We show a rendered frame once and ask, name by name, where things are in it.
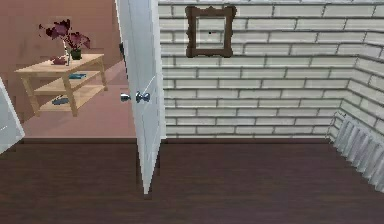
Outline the white room door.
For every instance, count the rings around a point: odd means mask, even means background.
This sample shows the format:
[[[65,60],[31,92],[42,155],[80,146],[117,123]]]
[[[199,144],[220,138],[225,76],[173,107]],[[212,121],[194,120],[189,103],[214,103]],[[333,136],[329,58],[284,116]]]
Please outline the white room door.
[[[158,0],[115,0],[138,148],[138,182],[151,194],[161,141],[166,138]],[[151,95],[135,100],[136,92]]]

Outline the clear glass vase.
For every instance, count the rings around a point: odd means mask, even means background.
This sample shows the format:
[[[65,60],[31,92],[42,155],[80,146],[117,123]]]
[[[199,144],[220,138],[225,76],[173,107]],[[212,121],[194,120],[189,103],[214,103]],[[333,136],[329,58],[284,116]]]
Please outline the clear glass vase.
[[[64,50],[65,50],[65,56],[67,57],[67,64],[66,66],[69,66],[70,65],[70,60],[71,60],[71,48],[69,46],[69,44],[66,43],[66,41],[62,41],[63,42],[63,46],[64,46]]]

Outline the light wooden shelf table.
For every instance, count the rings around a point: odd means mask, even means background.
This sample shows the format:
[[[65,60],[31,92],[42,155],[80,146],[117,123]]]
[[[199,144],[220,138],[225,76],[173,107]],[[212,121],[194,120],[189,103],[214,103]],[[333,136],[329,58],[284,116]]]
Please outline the light wooden shelf table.
[[[81,60],[70,60],[69,66],[44,61],[16,70],[34,115],[39,117],[41,112],[71,112],[72,116],[76,117],[80,107],[101,90],[108,90],[103,58],[103,54],[83,54]],[[69,75],[75,73],[84,73],[87,76],[82,79],[69,79]],[[34,89],[31,84],[34,78],[54,78],[54,81]],[[63,96],[69,99],[69,103],[53,105],[52,102],[47,102],[41,105],[38,96]]]

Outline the dark red house plant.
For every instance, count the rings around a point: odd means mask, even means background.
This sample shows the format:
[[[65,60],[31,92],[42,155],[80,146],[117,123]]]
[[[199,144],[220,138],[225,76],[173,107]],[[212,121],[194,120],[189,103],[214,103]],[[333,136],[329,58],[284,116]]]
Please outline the dark red house plant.
[[[82,59],[82,48],[90,48],[90,38],[78,31],[72,30],[71,20],[66,19],[54,22],[51,27],[38,26],[40,30],[52,40],[60,39],[64,44],[64,49],[73,60]]]

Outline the white ribbed radiator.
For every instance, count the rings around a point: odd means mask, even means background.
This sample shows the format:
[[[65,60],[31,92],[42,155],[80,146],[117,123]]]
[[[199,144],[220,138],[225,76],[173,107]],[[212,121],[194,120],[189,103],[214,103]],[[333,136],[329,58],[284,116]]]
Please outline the white ribbed radiator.
[[[384,139],[346,113],[336,111],[326,138],[378,192],[384,193]]]

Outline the white door panel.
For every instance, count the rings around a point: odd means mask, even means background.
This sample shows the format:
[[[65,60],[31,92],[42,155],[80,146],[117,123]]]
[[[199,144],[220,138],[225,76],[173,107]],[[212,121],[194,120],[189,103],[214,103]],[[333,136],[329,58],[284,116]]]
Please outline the white door panel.
[[[0,77],[0,154],[24,137],[25,132]]]

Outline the dark brown picture frame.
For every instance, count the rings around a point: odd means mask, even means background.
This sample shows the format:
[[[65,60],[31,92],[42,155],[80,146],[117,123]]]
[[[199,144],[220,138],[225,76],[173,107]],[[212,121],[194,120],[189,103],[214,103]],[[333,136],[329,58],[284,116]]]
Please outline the dark brown picture frame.
[[[185,8],[185,14],[188,20],[188,29],[186,34],[188,36],[188,45],[186,47],[186,56],[188,58],[194,58],[196,56],[221,56],[224,58],[230,58],[233,55],[231,46],[232,41],[232,24],[236,16],[237,8],[234,5],[227,5],[222,9],[216,9],[213,6],[209,6],[205,9],[200,9],[196,6],[187,6]],[[198,49],[196,44],[197,25],[196,21],[198,17],[223,17],[225,19],[224,27],[224,40],[223,47],[221,49]]]

